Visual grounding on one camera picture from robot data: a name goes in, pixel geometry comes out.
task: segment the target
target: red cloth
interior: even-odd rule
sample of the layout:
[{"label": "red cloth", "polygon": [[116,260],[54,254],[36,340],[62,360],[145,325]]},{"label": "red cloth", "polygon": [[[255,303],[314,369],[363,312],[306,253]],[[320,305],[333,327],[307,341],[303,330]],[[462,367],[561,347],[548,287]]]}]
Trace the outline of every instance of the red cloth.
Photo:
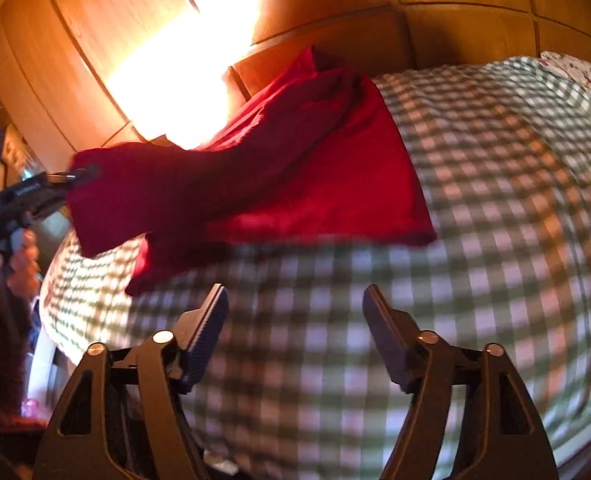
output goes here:
[{"label": "red cloth", "polygon": [[148,234],[128,294],[225,258],[228,244],[435,239],[379,90],[312,48],[208,144],[122,144],[71,166],[91,164],[100,176],[67,197],[83,256]]}]

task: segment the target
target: silver screw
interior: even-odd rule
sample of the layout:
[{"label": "silver screw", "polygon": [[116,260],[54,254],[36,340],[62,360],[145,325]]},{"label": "silver screw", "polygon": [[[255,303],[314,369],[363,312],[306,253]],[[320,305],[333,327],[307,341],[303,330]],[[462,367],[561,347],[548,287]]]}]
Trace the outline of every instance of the silver screw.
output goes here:
[{"label": "silver screw", "polygon": [[487,352],[495,357],[502,357],[504,355],[504,348],[497,343],[487,345]]},{"label": "silver screw", "polygon": [[99,355],[104,352],[104,345],[102,343],[94,343],[87,349],[89,355]]},{"label": "silver screw", "polygon": [[154,341],[158,345],[163,345],[168,343],[173,339],[173,332],[171,330],[160,330],[160,332],[156,332],[154,334]]},{"label": "silver screw", "polygon": [[425,342],[428,345],[435,345],[440,339],[440,336],[432,330],[424,330],[419,333],[418,339]]}]

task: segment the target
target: plaid blanket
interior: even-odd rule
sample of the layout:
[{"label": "plaid blanket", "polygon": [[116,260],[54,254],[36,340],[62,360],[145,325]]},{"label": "plaid blanket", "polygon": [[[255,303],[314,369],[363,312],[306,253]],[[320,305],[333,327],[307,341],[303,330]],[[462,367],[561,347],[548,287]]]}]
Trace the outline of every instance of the plaid blanket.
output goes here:
[{"label": "plaid blanket", "polygon": [[[77,362],[94,341],[129,346],[171,327],[224,283],[230,316],[184,399],[198,443],[257,476],[377,479],[411,399],[361,312],[376,283],[451,344],[504,345],[554,449],[580,432],[591,423],[591,95],[526,57],[375,82],[437,242],[241,246],[131,300],[140,241],[85,260],[70,234],[42,290],[47,333]],[[455,388],[436,478],[450,472],[463,407]]]}]

